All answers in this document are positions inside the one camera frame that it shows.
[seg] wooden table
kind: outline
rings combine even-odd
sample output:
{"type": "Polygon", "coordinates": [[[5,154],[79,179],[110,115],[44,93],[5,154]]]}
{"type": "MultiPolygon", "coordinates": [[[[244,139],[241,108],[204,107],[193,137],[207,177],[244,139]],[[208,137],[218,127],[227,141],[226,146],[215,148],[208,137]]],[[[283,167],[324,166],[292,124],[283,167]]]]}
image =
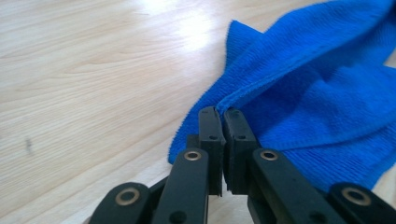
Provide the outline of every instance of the wooden table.
{"type": "MultiPolygon", "coordinates": [[[[168,175],[177,127],[222,73],[230,21],[263,31],[314,2],[2,1],[0,223],[82,223],[118,184],[168,175]]],[[[395,179],[375,187],[393,206],[395,179]]],[[[210,197],[209,223],[251,222],[246,197],[210,197]]]]}

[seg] hole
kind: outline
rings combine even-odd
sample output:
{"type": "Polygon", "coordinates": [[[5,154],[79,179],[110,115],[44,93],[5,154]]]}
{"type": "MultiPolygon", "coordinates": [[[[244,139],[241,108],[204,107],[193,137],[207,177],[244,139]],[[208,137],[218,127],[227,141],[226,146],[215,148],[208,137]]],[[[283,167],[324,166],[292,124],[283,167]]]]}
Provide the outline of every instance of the hole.
{"type": "Polygon", "coordinates": [[[198,161],[199,159],[201,159],[201,157],[201,153],[197,151],[188,151],[184,153],[184,158],[188,161],[198,161]]]}
{"type": "Polygon", "coordinates": [[[311,219],[314,223],[327,223],[327,218],[320,212],[311,212],[309,214],[309,219],[311,219]]]}
{"type": "Polygon", "coordinates": [[[135,188],[123,189],[116,196],[116,203],[121,206],[133,204],[139,199],[140,192],[135,188]]]}
{"type": "Polygon", "coordinates": [[[359,194],[358,192],[355,192],[355,191],[350,191],[348,194],[349,194],[350,197],[352,197],[352,198],[354,198],[356,200],[363,200],[364,199],[363,195],[361,195],[361,194],[359,194]]]}
{"type": "Polygon", "coordinates": [[[371,204],[371,198],[366,193],[355,188],[344,188],[341,193],[348,201],[361,206],[371,204]]]}
{"type": "Polygon", "coordinates": [[[121,199],[123,201],[129,201],[134,197],[134,193],[133,192],[124,192],[123,194],[121,194],[121,199]]]}
{"type": "Polygon", "coordinates": [[[174,212],[169,217],[169,221],[175,224],[184,223],[186,220],[187,220],[186,213],[181,211],[174,212]]]}
{"type": "Polygon", "coordinates": [[[264,157],[269,158],[269,159],[272,159],[272,158],[275,157],[275,155],[272,154],[271,152],[264,152],[264,157]]]}
{"type": "Polygon", "coordinates": [[[262,156],[263,159],[268,160],[268,161],[276,161],[277,160],[277,154],[270,150],[262,151],[262,153],[260,155],[262,156]]]}
{"type": "Polygon", "coordinates": [[[196,159],[196,158],[198,157],[198,154],[192,152],[192,153],[189,153],[187,156],[188,156],[190,159],[196,159]]]}

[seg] cloth fold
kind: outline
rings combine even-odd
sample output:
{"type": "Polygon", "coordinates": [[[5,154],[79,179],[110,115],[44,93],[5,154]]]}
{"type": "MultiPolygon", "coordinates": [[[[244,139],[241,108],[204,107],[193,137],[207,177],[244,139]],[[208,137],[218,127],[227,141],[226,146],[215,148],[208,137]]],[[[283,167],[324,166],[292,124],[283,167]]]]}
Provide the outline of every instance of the cloth fold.
{"type": "Polygon", "coordinates": [[[371,188],[396,162],[396,46],[392,0],[330,1],[294,10],[265,33],[233,21],[223,75],[191,109],[172,163],[198,111],[241,109],[264,147],[282,150],[317,188],[371,188]]]}

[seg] light wood surface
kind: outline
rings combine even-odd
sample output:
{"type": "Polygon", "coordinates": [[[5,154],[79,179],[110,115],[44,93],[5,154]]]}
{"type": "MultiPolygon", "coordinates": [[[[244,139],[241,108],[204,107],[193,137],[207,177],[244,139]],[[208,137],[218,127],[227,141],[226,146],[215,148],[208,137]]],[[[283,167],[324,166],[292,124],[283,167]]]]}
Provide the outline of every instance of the light wood surface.
{"type": "MultiPolygon", "coordinates": [[[[0,223],[82,223],[118,184],[168,175],[230,21],[264,31],[314,2],[1,1],[0,223]]],[[[393,206],[395,183],[375,187],[393,206]]],[[[209,223],[251,222],[245,197],[210,197],[209,223]]]]}

